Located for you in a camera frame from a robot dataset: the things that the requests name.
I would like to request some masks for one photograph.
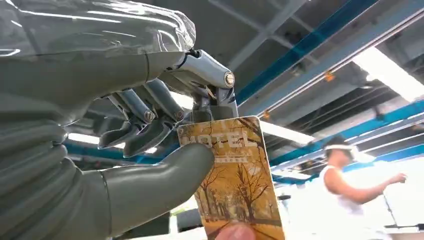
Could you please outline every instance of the gray robotic hand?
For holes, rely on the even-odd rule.
[[[204,119],[237,116],[234,76],[191,50],[185,15],[124,0],[3,0],[0,29],[0,239],[103,240],[193,195],[214,161],[204,145],[85,172],[63,145],[64,127],[105,96],[127,122],[99,147],[125,142],[131,156],[160,143],[185,117],[165,84],[184,86]]]
[[[125,143],[123,156],[130,158],[159,145],[181,123],[238,117],[234,74],[205,51],[191,49],[166,69],[159,77],[166,79],[173,89],[180,88],[193,97],[193,112],[185,112],[159,78],[142,86],[150,96],[146,101],[153,100],[155,109],[150,109],[133,89],[115,92],[108,98],[126,121],[121,129],[100,137],[100,149]]]

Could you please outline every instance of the person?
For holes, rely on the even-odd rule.
[[[318,239],[344,240],[390,240],[383,226],[376,226],[364,216],[363,204],[383,194],[387,186],[404,183],[403,173],[370,188],[356,188],[344,180],[342,169],[355,158],[355,147],[336,136],[325,145],[327,166],[321,171],[318,181],[323,187],[321,209],[324,211],[317,221]]]
[[[255,232],[244,223],[225,227],[216,236],[216,240],[256,240]]]

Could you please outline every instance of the metal pipe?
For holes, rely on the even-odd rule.
[[[267,96],[266,101],[259,102],[249,108],[246,115],[262,117],[265,111],[275,110],[321,81],[327,71],[340,69],[362,50],[383,42],[419,20],[423,16],[423,12],[424,2],[421,0],[409,1],[408,4],[401,2],[394,6],[391,12],[380,19],[377,24],[371,25],[364,32],[360,32],[354,40],[309,69],[307,73],[295,78],[288,84],[275,88],[270,96]]]
[[[416,124],[421,124],[421,123],[424,123],[424,114],[418,114],[411,118],[402,120],[396,124],[389,124],[389,125],[380,127],[374,131],[368,132],[366,134],[359,135],[358,137],[355,137],[349,140],[348,143],[350,145],[358,145],[358,144],[368,142],[370,140],[379,138],[381,136],[385,136],[393,132],[400,131],[402,129],[409,128],[411,126],[414,126]],[[294,166],[297,166],[309,160],[316,159],[323,156],[324,156],[324,150],[320,149],[318,151],[315,151],[310,154],[306,154],[294,160],[284,162],[278,166],[274,166],[272,170],[274,171],[274,170],[283,170],[287,168],[292,168]]]

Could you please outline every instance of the human thumb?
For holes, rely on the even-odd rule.
[[[255,240],[255,232],[245,224],[236,224],[224,228],[216,240]]]

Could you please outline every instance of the ceiling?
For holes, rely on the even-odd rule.
[[[196,26],[195,48],[205,50],[235,72],[235,92],[239,93],[275,61],[292,51],[293,46],[296,46],[349,1],[244,0],[243,4],[240,4],[238,0],[143,0],[137,2],[185,13]],[[378,24],[381,16],[390,13],[402,2],[405,1],[378,1],[319,47],[313,49],[301,61],[293,62],[291,67],[284,71],[277,80],[253,94],[239,107],[240,115],[244,116],[249,113],[252,107],[266,101],[271,94],[275,93],[276,89],[296,81],[299,76],[328,59],[368,28]],[[280,17],[282,12],[286,13],[285,21],[277,24],[274,22],[271,27],[275,31],[262,33],[266,39],[259,41],[257,45],[251,45],[254,47],[250,49],[250,52],[247,51],[250,54],[245,54],[247,57],[240,60],[243,59],[240,58],[240,55],[246,50],[245,46],[252,44],[252,41],[258,38],[258,34],[262,30],[266,30],[276,17]],[[404,66],[422,83],[424,83],[424,37],[420,33],[423,33],[423,30],[424,19],[421,19],[378,46],[382,52],[400,66]],[[379,106],[381,107],[389,101],[397,100],[395,109],[408,104],[402,99],[399,100],[397,93],[382,83],[367,82],[366,76],[367,74],[355,64],[348,63],[333,72],[332,80],[319,81],[313,87],[271,111],[264,120],[322,139],[352,127],[346,124],[346,120],[364,116],[364,113],[370,113],[370,116],[364,121],[375,118],[378,113],[381,113]],[[68,131],[100,136],[105,131],[119,129],[123,121],[124,116],[109,100],[98,99],[93,102],[83,119],[68,126]],[[419,131],[408,128],[389,135],[386,140],[406,138],[419,133]],[[416,137],[409,140],[408,144],[416,145],[422,143],[423,140],[422,137]],[[301,147],[290,140],[270,135],[265,136],[265,142],[270,159]],[[123,161],[108,161],[107,154],[96,157],[89,156],[85,154],[89,146],[82,145],[82,143],[68,141],[68,144],[74,146],[75,149],[82,149],[73,155],[77,156],[74,159],[75,162],[78,162],[78,166],[85,170],[108,168],[114,163],[116,165],[128,164]],[[153,159],[153,161],[160,160],[175,149],[176,144],[177,139],[174,134],[158,146],[156,153],[146,154],[147,157],[130,159],[129,162],[144,163],[140,160],[142,158]],[[360,147],[371,148],[376,144],[380,143],[376,141],[372,144],[369,143],[369,146]],[[380,154],[384,151],[389,150],[384,148],[375,150],[373,153]],[[321,161],[321,159],[314,159],[302,163],[298,169],[304,170],[307,174],[315,174],[322,166]]]

